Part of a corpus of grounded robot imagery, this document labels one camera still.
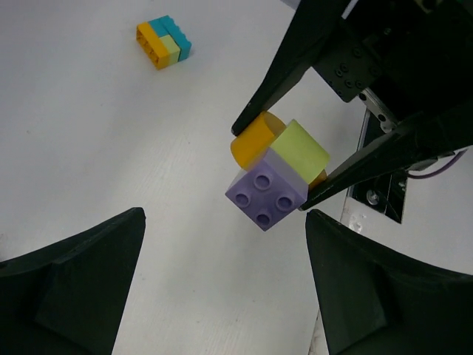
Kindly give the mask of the lime green square brick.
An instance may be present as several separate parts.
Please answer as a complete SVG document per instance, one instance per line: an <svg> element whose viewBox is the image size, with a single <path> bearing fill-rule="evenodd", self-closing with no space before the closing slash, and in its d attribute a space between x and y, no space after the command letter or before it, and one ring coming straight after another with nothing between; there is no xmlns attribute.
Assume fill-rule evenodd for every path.
<svg viewBox="0 0 473 355"><path fill-rule="evenodd" d="M290 121L270 148L308 185L319 178L330 161L329 153L296 120Z"/></svg>

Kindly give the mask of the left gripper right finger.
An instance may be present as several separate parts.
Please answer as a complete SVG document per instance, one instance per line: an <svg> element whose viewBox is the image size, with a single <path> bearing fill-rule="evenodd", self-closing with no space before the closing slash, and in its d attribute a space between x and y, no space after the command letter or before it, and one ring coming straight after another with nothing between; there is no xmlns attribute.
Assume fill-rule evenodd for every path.
<svg viewBox="0 0 473 355"><path fill-rule="evenodd" d="M331 354L470 354L472 277L415 260L319 210L307 249Z"/></svg>

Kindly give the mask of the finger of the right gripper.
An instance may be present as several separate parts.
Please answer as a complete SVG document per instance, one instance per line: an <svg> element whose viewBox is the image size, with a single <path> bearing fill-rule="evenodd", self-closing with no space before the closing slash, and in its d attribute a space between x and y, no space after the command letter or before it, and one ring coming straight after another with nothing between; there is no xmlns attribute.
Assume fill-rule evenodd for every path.
<svg viewBox="0 0 473 355"><path fill-rule="evenodd" d="M457 106L438 115L418 114L350 156L316 186L306 211L357 183L472 145L472 108Z"/></svg>
<svg viewBox="0 0 473 355"><path fill-rule="evenodd" d="M348 4L343 0L299 3L266 76L232 125L233 135L240 135L301 80L342 20Z"/></svg>

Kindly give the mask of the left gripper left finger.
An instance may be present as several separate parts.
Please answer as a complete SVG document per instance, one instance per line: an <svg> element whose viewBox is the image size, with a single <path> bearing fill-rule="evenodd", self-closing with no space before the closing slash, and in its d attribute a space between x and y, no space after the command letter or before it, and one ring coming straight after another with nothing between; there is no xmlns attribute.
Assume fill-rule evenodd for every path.
<svg viewBox="0 0 473 355"><path fill-rule="evenodd" d="M110 354L145 227L134 207L1 262L1 353Z"/></svg>

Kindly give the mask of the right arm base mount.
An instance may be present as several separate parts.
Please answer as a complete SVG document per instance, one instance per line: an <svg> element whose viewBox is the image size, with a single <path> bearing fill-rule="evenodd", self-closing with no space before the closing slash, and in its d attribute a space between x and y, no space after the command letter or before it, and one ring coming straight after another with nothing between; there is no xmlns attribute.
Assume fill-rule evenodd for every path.
<svg viewBox="0 0 473 355"><path fill-rule="evenodd" d="M370 89L359 98L366 106L357 149L369 145L376 138L397 126L395 116ZM391 172L371 178L349 188L348 196L377 211L396 223L402 223L407 178L403 172Z"/></svg>

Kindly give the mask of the purple square brick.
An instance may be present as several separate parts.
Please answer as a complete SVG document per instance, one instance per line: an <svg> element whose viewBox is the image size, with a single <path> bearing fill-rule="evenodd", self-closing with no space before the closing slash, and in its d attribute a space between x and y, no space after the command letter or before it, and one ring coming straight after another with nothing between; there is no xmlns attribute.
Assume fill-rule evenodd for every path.
<svg viewBox="0 0 473 355"><path fill-rule="evenodd" d="M273 149L241 171L225 196L266 231L307 200L308 184Z"/></svg>

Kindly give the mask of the orange oval brick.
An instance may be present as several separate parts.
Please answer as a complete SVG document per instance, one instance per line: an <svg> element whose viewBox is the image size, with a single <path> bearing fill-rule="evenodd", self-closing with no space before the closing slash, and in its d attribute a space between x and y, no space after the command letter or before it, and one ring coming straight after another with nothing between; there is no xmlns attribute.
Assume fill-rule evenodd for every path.
<svg viewBox="0 0 473 355"><path fill-rule="evenodd" d="M234 160L244 170L254 165L258 158L270 148L270 145L284 131L285 124L270 112L263 112L231 142L230 149ZM308 185L311 190L327 179L326 168L319 178Z"/></svg>

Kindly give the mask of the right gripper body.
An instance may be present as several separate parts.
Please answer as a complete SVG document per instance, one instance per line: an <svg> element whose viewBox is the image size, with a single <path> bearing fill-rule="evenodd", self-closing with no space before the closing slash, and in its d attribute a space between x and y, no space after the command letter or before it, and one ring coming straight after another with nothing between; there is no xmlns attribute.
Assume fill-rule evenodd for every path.
<svg viewBox="0 0 473 355"><path fill-rule="evenodd" d="M398 123L472 97L471 1L358 1L313 65L345 102L373 94Z"/></svg>

